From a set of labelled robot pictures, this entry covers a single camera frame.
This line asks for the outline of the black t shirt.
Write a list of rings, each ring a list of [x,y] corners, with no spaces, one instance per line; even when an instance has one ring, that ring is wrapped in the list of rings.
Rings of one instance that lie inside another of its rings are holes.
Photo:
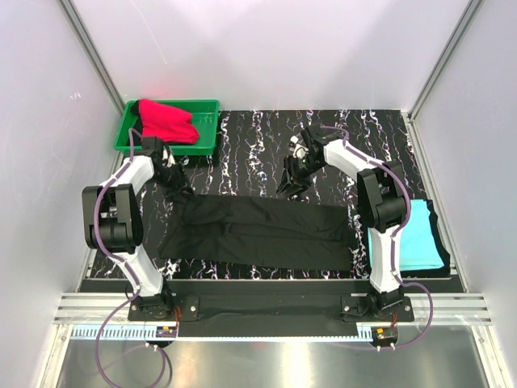
[[[349,272],[347,211],[264,197],[181,195],[158,248],[167,259]]]

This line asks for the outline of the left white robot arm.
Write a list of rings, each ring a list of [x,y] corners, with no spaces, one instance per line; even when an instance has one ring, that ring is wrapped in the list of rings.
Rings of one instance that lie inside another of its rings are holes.
[[[157,137],[143,137],[139,151],[130,150],[109,179],[82,191],[86,244],[101,251],[123,272],[132,286],[132,308],[158,320],[174,312],[172,292],[143,246],[143,221],[137,193],[154,181],[168,197],[192,194],[183,167],[170,147]]]

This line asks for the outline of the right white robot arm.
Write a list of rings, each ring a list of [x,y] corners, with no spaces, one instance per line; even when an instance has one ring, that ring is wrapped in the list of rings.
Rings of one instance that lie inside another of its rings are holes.
[[[306,191],[311,176],[335,167],[356,183],[360,222],[368,230],[371,291],[354,318],[369,314],[385,320],[401,305],[401,232],[410,219],[411,204],[401,180],[401,164],[383,162],[354,147],[345,129],[312,125],[291,137],[276,192],[294,196]]]

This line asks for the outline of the black marbled table mat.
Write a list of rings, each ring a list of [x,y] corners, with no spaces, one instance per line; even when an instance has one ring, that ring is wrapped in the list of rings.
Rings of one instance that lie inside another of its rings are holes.
[[[395,110],[287,110],[223,111],[219,115],[216,149],[211,156],[181,159],[198,194],[275,197],[282,175],[283,157],[290,138],[311,124],[345,128],[351,144],[380,160],[398,160],[413,200],[427,200],[414,147],[403,115]],[[335,168],[324,168],[299,197],[312,205],[337,205],[347,211],[351,235],[351,271],[314,271],[260,268],[201,259],[167,259],[157,253],[166,240],[172,204],[159,186],[150,183],[138,195],[145,228],[145,249],[154,266],[169,280],[330,280],[368,277],[366,247],[356,212],[357,194],[352,180]]]

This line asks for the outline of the red t shirt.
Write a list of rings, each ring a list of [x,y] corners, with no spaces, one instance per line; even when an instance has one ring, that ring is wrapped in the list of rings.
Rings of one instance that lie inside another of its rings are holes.
[[[143,137],[157,137],[166,143],[186,146],[200,139],[190,112],[149,99],[138,100],[136,107],[135,129]]]

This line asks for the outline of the green plastic bin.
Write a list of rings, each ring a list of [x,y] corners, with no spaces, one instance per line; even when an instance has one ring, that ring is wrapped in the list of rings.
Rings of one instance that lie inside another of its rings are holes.
[[[180,156],[211,155],[216,145],[220,103],[216,99],[151,100],[126,103],[114,149],[130,151],[129,130],[157,137]]]

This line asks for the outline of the folded teal t shirt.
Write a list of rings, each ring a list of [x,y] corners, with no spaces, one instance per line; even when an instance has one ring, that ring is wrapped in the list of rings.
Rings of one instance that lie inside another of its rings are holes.
[[[434,270],[444,266],[431,228],[431,211],[426,200],[411,201],[411,215],[401,233],[400,269]]]

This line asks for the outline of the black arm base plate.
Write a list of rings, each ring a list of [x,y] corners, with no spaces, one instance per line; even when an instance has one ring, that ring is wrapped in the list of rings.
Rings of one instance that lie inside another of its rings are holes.
[[[314,316],[346,322],[412,323],[410,299],[401,289],[379,296],[366,280],[170,280],[168,294],[138,297],[131,321],[194,322],[222,314]]]

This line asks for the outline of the left aluminium frame post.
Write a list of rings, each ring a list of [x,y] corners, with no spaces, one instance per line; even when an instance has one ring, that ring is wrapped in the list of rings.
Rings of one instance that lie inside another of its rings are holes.
[[[82,20],[74,1],[71,0],[57,0],[58,5],[64,13],[66,20],[71,26],[75,36],[77,37],[83,51],[85,52],[88,60],[93,66],[95,73],[97,74],[99,81],[102,83],[104,90],[107,92],[108,97],[116,108],[119,114],[122,114],[125,109],[125,102],[117,87],[109,74],[109,71],[101,58],[95,43],[88,32],[88,29]]]

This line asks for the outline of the aluminium frame post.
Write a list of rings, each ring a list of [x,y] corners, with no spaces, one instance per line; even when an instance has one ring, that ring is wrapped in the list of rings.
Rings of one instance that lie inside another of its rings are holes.
[[[415,121],[419,113],[422,111],[426,101],[435,89],[436,84],[440,80],[443,72],[446,70],[448,63],[459,48],[461,41],[484,3],[485,1],[483,0],[468,1],[452,31],[452,34],[449,36],[447,43],[439,55],[437,62],[424,83],[423,88],[419,92],[417,99],[415,100],[412,108],[407,112],[407,116],[411,121]]]
[[[95,43],[88,32],[88,29],[82,20],[74,1],[71,0],[57,0],[58,5],[64,13],[66,20],[71,26],[75,36],[77,37],[83,51],[85,52],[88,60],[93,66],[95,73],[97,74],[99,81],[102,83],[104,90],[107,92],[108,97],[116,108],[119,114],[122,114],[125,109],[125,102],[117,87],[109,74],[109,71],[101,58]]]

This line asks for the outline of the right aluminium frame post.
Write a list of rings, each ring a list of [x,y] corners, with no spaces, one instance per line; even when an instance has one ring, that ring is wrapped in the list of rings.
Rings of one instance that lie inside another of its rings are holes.
[[[417,99],[415,100],[412,108],[407,112],[407,116],[411,121],[415,121],[419,113],[422,111],[426,101],[435,89],[436,84],[440,80],[443,72],[446,70],[448,63],[459,48],[461,41],[484,3],[485,1],[483,0],[468,1],[452,31],[452,34],[449,36],[447,43],[439,55],[437,62],[424,83],[423,88],[419,92]]]

